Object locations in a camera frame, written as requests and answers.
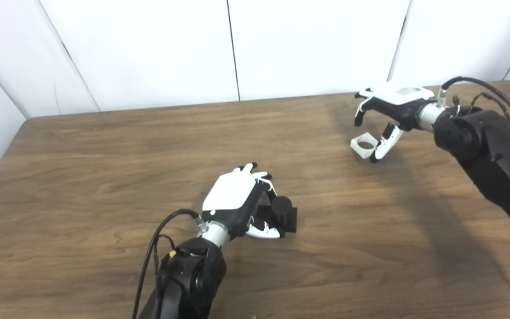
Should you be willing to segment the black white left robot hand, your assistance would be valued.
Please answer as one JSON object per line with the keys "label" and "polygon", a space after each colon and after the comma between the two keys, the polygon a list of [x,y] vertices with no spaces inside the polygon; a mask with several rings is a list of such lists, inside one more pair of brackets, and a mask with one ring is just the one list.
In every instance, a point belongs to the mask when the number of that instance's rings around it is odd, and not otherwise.
{"label": "black white left robot hand", "polygon": [[202,204],[201,218],[207,223],[223,226],[229,240],[245,234],[256,238],[278,239],[285,231],[271,226],[269,219],[256,216],[261,196],[267,195],[269,202],[278,196],[272,176],[266,172],[253,172],[256,162],[239,166],[219,176]]}

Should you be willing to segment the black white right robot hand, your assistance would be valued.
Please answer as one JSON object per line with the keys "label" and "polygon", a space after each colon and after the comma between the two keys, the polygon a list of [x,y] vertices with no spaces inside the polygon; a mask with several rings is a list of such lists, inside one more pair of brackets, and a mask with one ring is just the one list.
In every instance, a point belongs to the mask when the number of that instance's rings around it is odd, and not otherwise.
{"label": "black white right robot hand", "polygon": [[391,118],[379,142],[370,155],[370,161],[382,160],[395,146],[403,133],[413,129],[421,130],[421,111],[428,105],[435,105],[437,99],[432,91],[419,86],[400,85],[386,82],[382,85],[363,89],[356,93],[363,101],[358,105],[354,125],[363,123],[367,111],[376,111]]}

